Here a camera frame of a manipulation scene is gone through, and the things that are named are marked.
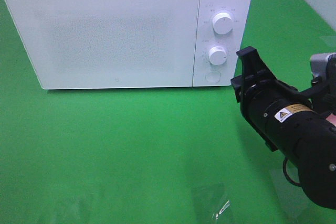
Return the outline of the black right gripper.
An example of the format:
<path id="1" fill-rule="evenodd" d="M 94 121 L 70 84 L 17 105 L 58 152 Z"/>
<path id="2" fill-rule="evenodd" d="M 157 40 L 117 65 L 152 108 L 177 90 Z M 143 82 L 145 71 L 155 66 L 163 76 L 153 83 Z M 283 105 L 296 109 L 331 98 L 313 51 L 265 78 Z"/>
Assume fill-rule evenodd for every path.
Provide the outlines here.
<path id="1" fill-rule="evenodd" d="M 230 80 L 243 117 L 271 151 L 310 152 L 312 125 L 319 118 L 308 99 L 276 79 L 256 48 L 236 52 L 241 75 Z"/>

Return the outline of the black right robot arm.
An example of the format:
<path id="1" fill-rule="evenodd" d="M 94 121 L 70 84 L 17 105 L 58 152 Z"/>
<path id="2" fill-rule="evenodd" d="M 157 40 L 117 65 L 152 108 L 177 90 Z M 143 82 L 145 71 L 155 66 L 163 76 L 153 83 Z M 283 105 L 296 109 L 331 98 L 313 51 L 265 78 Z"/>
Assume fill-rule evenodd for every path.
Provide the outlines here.
<path id="1" fill-rule="evenodd" d="M 298 91 L 270 71 L 254 47 L 237 52 L 231 80 L 244 119 L 271 151 L 298 170 L 296 186 L 315 204 L 335 208 L 335 53 L 310 58 L 311 87 Z"/>

